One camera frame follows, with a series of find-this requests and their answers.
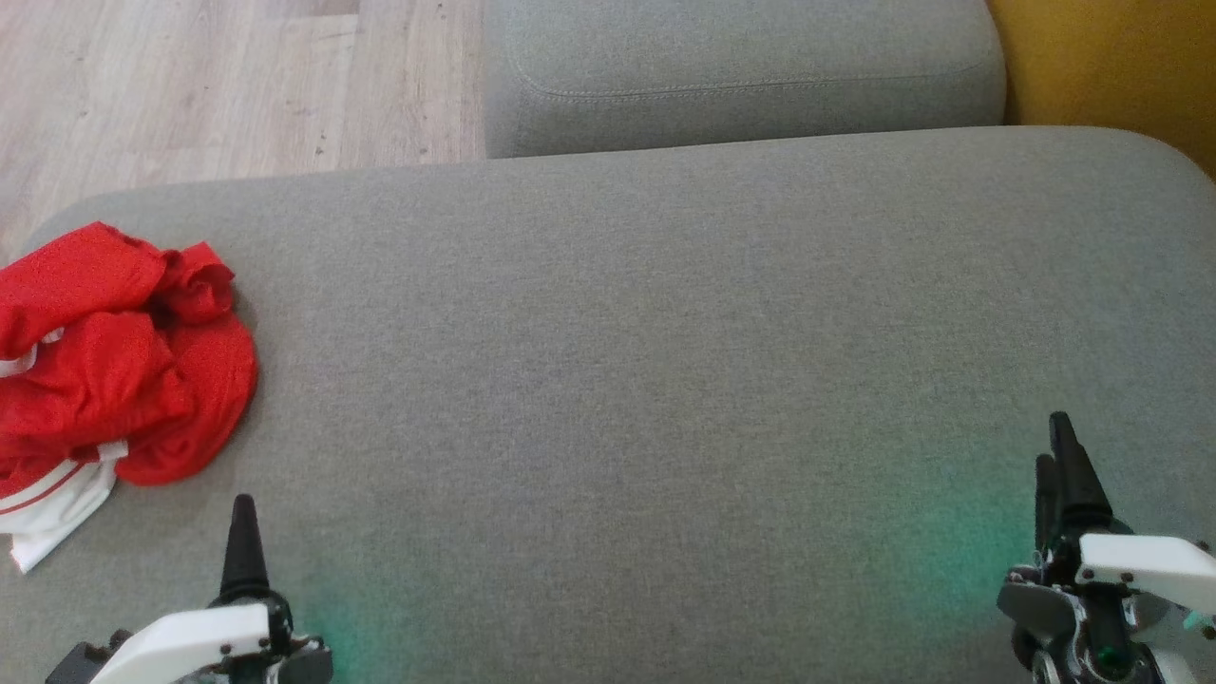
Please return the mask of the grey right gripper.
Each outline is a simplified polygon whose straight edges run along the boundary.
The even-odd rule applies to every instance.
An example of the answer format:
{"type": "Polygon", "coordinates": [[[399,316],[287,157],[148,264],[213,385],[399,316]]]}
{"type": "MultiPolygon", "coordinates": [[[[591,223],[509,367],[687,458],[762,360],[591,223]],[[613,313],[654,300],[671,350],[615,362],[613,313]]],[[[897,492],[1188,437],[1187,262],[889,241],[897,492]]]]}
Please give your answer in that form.
{"type": "Polygon", "coordinates": [[[1131,588],[1133,573],[1097,581],[1081,562],[1086,531],[1109,531],[1111,501],[1065,411],[1048,419],[1049,454],[1036,458],[1035,553],[997,595],[1010,645],[1034,683],[1177,683],[1180,658],[1143,641],[1169,602],[1131,588]]]}

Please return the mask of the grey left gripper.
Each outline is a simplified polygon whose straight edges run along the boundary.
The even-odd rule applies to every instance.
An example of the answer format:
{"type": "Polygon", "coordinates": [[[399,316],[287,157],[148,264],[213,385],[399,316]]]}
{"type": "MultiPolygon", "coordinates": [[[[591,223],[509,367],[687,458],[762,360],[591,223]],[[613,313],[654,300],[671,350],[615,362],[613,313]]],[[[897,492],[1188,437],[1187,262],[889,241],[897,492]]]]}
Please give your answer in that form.
{"type": "Polygon", "coordinates": [[[295,634],[293,612],[286,598],[270,589],[255,498],[235,497],[224,554],[218,598],[209,609],[259,606],[265,626],[257,646],[240,654],[221,641],[218,665],[209,667],[213,683],[330,683],[332,650],[323,637],[295,634]]]}

